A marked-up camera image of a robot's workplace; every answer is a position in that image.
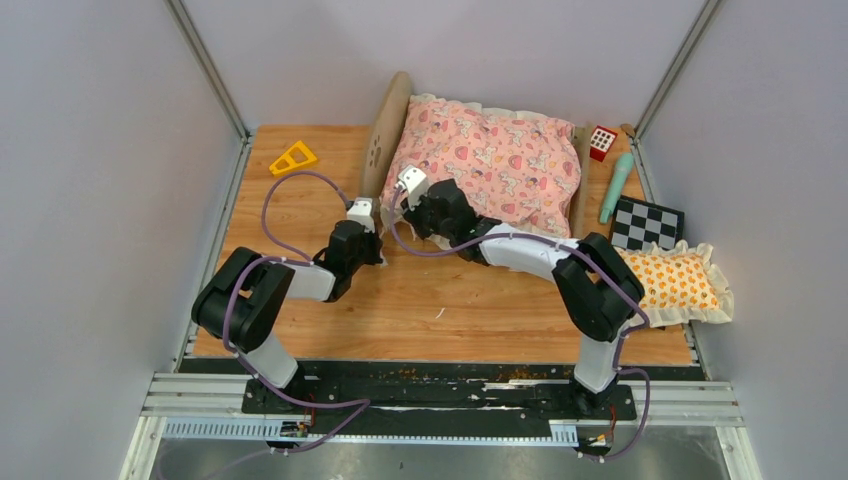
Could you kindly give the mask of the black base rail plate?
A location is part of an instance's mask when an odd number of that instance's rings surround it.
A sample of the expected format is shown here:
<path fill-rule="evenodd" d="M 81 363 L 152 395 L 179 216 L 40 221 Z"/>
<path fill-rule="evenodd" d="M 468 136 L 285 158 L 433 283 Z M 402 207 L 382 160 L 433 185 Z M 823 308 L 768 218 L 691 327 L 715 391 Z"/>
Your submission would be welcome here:
<path fill-rule="evenodd" d="M 578 392 L 565 364 L 476 364 L 383 361 L 301 362 L 286 388 L 293 405 L 258 380 L 247 382 L 241 409 L 249 414 L 299 415 L 326 433 L 357 407 L 369 408 L 343 433 L 435 437 L 546 437 L 552 420 L 590 420 L 606 427 L 637 412 L 630 387 L 618 384 L 600 401 Z"/>

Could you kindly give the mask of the red white grid block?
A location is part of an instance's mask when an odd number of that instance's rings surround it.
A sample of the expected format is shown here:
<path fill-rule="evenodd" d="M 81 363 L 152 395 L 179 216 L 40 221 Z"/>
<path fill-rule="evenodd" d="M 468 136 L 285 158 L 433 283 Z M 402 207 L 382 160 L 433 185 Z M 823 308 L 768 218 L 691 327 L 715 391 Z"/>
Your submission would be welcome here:
<path fill-rule="evenodd" d="M 612 129 L 596 125 L 589 136 L 589 157 L 603 162 L 617 137 L 618 134 Z"/>

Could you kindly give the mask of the wooden striped pet bed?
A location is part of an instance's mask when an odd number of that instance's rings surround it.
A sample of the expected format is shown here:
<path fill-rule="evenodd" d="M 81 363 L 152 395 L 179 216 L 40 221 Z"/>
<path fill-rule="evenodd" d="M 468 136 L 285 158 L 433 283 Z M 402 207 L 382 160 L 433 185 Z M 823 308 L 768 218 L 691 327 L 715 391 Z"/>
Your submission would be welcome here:
<path fill-rule="evenodd" d="M 359 193 L 363 197 L 377 199 L 379 205 L 379 197 L 405 124 L 409 99 L 413 95 L 420 94 L 413 93 L 410 76 L 405 72 L 396 73 L 389 83 L 367 136 Z M 590 126 L 578 127 L 575 124 L 574 126 L 573 144 L 580 160 L 581 180 L 570 202 L 569 220 L 572 236 L 580 237 L 588 231 L 584 214 L 590 173 L 588 136 L 591 128 Z"/>

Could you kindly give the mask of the orange duck print pillow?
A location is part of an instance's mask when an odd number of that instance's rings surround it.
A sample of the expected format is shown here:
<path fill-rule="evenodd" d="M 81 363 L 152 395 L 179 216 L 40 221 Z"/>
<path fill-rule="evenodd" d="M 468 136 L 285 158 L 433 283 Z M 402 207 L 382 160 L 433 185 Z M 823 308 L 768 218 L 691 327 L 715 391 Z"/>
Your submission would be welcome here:
<path fill-rule="evenodd" d="M 652 328 L 733 320 L 734 296 L 712 262 L 713 250 L 708 243 L 691 247 L 684 240 L 669 250 L 656 243 L 641 252 L 617 249 L 644 287 L 640 307 Z"/>

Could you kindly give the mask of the mint green massager wand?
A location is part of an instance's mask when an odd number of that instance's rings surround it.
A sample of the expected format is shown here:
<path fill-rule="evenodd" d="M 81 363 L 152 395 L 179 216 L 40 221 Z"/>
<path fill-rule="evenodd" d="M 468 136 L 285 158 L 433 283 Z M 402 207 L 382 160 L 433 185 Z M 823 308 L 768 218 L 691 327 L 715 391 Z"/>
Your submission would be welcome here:
<path fill-rule="evenodd" d="M 634 167 L 635 159 L 632 153 L 623 153 L 617 159 L 610 183 L 601 203 L 599 222 L 607 224 L 614 213 L 616 204 L 622 195 L 627 179 Z"/>

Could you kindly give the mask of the black and silver chessboard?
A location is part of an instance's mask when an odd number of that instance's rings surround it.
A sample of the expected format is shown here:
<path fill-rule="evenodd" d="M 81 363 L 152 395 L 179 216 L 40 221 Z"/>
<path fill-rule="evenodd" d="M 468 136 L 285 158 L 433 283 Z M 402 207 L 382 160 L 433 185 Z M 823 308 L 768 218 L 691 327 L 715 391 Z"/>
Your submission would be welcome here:
<path fill-rule="evenodd" d="M 610 243 L 630 251 L 653 245 L 671 250 L 683 239 L 685 213 L 658 204 L 622 196 L 613 211 Z"/>

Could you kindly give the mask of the yellow triangle toy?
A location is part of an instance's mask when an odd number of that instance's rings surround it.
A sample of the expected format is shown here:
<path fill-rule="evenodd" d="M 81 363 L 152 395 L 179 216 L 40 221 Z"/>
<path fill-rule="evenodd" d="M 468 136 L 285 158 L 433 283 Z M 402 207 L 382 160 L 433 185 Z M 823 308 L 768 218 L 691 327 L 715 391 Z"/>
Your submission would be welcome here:
<path fill-rule="evenodd" d="M 317 155 L 307 146 L 307 144 L 298 140 L 289 146 L 282 154 L 280 154 L 268 167 L 269 173 L 279 178 L 295 171 L 313 166 L 319 161 Z"/>

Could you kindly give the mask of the pink unicorn drawstring bag blanket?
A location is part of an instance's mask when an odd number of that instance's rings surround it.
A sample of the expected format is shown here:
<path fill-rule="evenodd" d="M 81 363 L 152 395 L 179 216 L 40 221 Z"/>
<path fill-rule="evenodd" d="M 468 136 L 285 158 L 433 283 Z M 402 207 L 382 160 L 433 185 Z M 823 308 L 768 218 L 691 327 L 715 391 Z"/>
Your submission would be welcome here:
<path fill-rule="evenodd" d="M 531 111 L 413 95 L 380 194 L 382 230 L 399 222 L 397 178 L 413 166 L 431 184 L 454 179 L 480 215 L 520 230 L 572 236 L 569 207 L 581 180 L 572 122 Z"/>

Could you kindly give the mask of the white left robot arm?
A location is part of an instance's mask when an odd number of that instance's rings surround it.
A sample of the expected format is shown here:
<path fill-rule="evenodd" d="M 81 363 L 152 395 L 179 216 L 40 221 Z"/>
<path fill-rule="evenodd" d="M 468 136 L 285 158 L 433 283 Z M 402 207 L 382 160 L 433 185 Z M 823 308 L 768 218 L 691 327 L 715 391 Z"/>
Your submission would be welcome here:
<path fill-rule="evenodd" d="M 328 245 L 306 263 L 239 247 L 201 290 L 191 319 L 269 381 L 271 404 L 296 412 L 306 400 L 296 379 L 303 371 L 273 334 L 284 301 L 337 301 L 362 266 L 383 263 L 381 248 L 375 228 L 354 220 L 337 222 Z"/>

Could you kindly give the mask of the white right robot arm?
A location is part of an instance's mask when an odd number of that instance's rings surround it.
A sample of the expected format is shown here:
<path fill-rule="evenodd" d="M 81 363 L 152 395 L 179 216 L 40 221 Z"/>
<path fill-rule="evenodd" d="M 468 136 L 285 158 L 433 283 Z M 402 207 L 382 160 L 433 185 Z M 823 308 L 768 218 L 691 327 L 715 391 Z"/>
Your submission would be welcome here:
<path fill-rule="evenodd" d="M 454 180 L 430 183 L 414 167 L 399 175 L 391 205 L 419 237 L 446 240 L 445 255 L 552 282 L 581 334 L 572 406 L 589 418 L 609 407 L 623 339 L 634 329 L 632 318 L 646 314 L 640 280 L 604 236 L 577 240 L 522 231 L 476 213 Z"/>

